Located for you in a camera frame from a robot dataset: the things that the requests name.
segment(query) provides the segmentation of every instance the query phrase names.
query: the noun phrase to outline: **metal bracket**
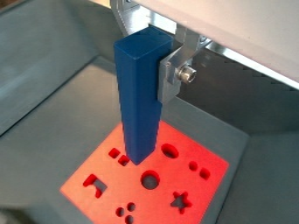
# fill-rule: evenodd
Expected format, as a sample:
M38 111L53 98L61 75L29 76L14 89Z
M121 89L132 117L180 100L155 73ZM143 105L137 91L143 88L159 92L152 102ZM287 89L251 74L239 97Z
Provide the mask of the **metal bracket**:
M175 33L176 23L131 0L109 0L109 5L124 36L141 31L148 24Z
M192 57L211 40L184 26L176 26L173 48L179 49L160 62L157 100L165 104L180 92L181 81L189 83L196 71L191 68Z

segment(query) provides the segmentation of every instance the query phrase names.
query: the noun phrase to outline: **hole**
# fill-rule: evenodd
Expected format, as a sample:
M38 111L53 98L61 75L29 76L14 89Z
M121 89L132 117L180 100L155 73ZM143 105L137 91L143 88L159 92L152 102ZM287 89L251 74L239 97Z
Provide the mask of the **hole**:
M116 158L117 155L119 155L119 153L120 153L120 151L119 151L116 148L113 148L113 149L109 151L108 155L109 155L112 158Z
M89 174L85 181L83 182L83 186L95 186L96 194L95 197L99 199L103 192L108 189L107 185L100 181L95 174Z
M192 203L187 199L188 193L184 192L183 194L179 194L177 192L175 192L172 194L172 196L173 196L173 202L171 204L171 207L177 207L179 208L179 213L184 214L185 207L192 206Z
M129 202L128 204L127 204L127 211L128 212L133 212L135 210L136 210L136 204L135 203L132 203L132 202Z
M163 145L163 154L168 157L168 158L177 158L179 157L179 151L175 149L175 147L172 145L169 145L168 143L165 143Z
M145 171L141 176L141 185L147 190L153 190L160 183L159 175L155 171Z
M197 163L196 163L196 162L193 162L193 161L189 162L189 169L191 169L193 172L197 171Z
M116 210L116 216L117 216L117 217L121 217L124 214L125 214L125 209L124 209L123 207L120 207L120 208Z
M135 222L135 218L133 218L133 216L128 215L128 216L125 217L125 224L132 224L133 222Z
M127 156L121 156L121 158L117 160L117 162L123 165L127 166L127 163L129 162L129 158Z
M207 180L211 177L211 172L205 168L201 168L200 176Z

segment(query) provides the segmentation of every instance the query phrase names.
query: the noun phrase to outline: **red board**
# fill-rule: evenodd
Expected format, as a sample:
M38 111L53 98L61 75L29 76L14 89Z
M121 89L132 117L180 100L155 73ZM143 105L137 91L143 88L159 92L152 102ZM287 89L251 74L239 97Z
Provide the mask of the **red board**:
M60 191L97 224L199 224L228 166L165 122L153 153L135 165L119 124Z

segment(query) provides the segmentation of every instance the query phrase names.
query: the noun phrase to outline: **blue rectangular block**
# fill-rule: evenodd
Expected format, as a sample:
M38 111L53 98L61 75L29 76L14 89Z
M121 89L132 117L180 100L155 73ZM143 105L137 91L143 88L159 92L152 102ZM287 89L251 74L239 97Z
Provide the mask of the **blue rectangular block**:
M148 27L115 43L125 153L136 165L155 149L163 106L157 101L159 62L171 53L172 42L169 35Z

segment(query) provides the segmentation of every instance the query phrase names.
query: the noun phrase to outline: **bolt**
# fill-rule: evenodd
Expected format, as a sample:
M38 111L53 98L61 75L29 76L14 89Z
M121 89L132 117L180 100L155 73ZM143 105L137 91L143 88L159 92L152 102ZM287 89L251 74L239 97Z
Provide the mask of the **bolt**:
M205 39L207 39L207 38L205 38L204 36L200 35L200 42L204 42Z
M181 69L177 73L177 78L185 84L189 84L196 76L196 70L189 67L189 65L181 66Z

